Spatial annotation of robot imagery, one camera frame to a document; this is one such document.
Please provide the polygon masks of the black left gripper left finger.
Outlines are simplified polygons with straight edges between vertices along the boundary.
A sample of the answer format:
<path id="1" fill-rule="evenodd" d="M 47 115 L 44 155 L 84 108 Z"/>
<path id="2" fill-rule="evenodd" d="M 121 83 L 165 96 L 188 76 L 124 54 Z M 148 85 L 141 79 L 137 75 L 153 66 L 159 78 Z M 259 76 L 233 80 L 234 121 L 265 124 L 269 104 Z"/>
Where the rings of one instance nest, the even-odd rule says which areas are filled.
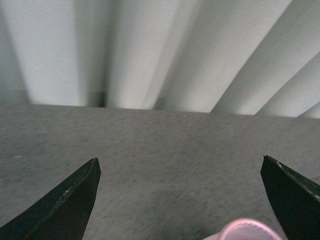
<path id="1" fill-rule="evenodd" d="M 0 228 L 2 240 L 81 240 L 101 177 L 99 160 L 82 165 L 31 207 Z"/>

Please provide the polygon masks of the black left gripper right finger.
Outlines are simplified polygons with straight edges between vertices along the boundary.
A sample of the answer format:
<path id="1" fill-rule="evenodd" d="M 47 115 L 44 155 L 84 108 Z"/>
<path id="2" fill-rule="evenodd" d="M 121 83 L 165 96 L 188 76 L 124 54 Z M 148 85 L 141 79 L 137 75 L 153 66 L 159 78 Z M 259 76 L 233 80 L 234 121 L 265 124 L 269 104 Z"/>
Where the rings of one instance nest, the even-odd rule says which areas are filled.
<path id="1" fill-rule="evenodd" d="M 320 238 L 320 185 L 271 156 L 260 170 L 268 201 L 289 240 Z"/>

